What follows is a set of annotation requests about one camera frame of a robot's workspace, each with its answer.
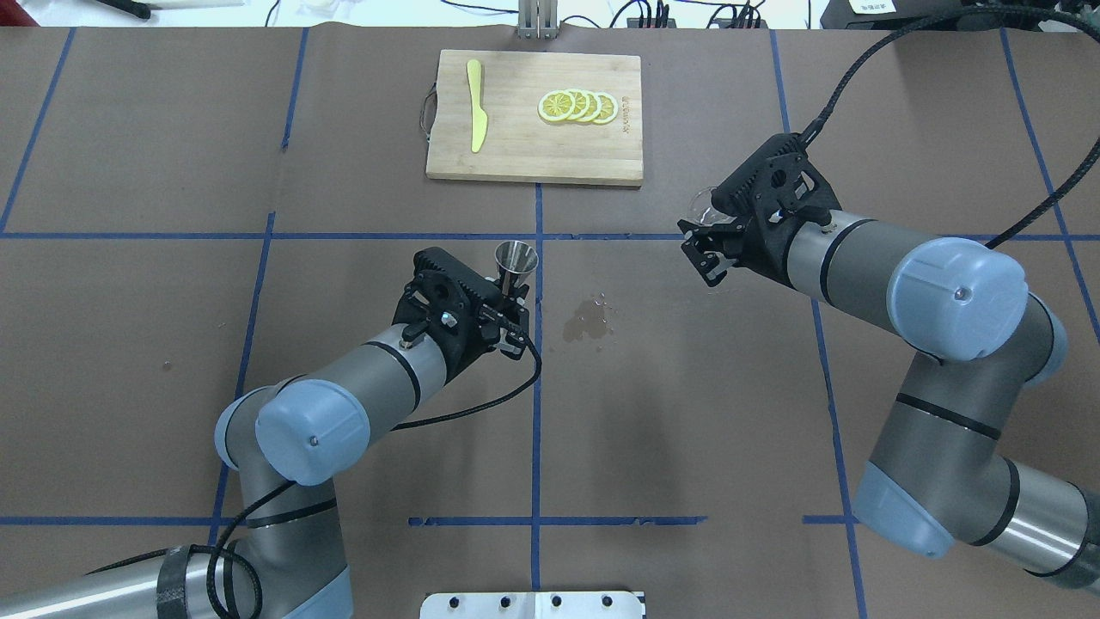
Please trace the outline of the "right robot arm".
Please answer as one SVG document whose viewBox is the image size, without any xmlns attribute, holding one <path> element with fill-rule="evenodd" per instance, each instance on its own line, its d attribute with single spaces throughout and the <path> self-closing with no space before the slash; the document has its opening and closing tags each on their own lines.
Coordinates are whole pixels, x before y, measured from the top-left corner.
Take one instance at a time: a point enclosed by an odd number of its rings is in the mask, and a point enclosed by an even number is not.
<svg viewBox="0 0 1100 619">
<path fill-rule="evenodd" d="M 676 223 L 708 286 L 749 269 L 914 350 L 853 516 L 927 559 L 985 548 L 1097 594 L 1097 494 L 998 454 L 1023 390 L 1066 360 L 1060 318 L 1010 255 L 844 211 L 804 139 L 767 139 Z"/>
</svg>

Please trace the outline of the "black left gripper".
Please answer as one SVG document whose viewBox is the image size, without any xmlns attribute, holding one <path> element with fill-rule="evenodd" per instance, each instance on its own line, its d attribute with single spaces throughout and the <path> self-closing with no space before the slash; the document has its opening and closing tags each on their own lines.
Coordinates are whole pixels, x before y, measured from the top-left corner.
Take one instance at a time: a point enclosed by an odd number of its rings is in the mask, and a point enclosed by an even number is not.
<svg viewBox="0 0 1100 619">
<path fill-rule="evenodd" d="M 535 356 L 529 292 L 526 281 L 488 281 L 444 248 L 424 248 L 413 256 L 413 278 L 394 322 L 407 336 L 432 338 L 443 353 L 446 377 L 455 379 L 493 347 L 510 360 Z"/>
</svg>

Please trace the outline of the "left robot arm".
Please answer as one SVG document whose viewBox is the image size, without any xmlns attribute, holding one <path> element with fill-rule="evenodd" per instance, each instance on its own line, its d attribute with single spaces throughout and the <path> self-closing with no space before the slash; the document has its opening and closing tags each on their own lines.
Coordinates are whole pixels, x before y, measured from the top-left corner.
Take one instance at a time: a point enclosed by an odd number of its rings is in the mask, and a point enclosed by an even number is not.
<svg viewBox="0 0 1100 619">
<path fill-rule="evenodd" d="M 350 618 L 333 479 L 493 352 L 538 356 L 526 279 L 540 258 L 503 242 L 495 277 L 444 248 L 415 254 L 392 325 L 326 367 L 237 397 L 215 446 L 244 508 L 210 545 L 158 549 L 7 596 L 4 618 Z"/>
</svg>

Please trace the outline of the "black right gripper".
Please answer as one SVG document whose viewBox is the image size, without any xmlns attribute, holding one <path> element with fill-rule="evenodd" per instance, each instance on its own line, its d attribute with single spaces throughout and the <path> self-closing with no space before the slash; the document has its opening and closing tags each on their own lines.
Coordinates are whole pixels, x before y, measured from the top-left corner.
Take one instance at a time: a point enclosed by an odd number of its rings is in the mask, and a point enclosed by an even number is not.
<svg viewBox="0 0 1100 619">
<path fill-rule="evenodd" d="M 676 223 L 682 251 L 708 287 L 739 267 L 790 285 L 787 258 L 794 236 L 807 223 L 831 224 L 842 209 L 798 133 L 767 139 L 712 194 L 712 208 L 730 220 Z"/>
</svg>

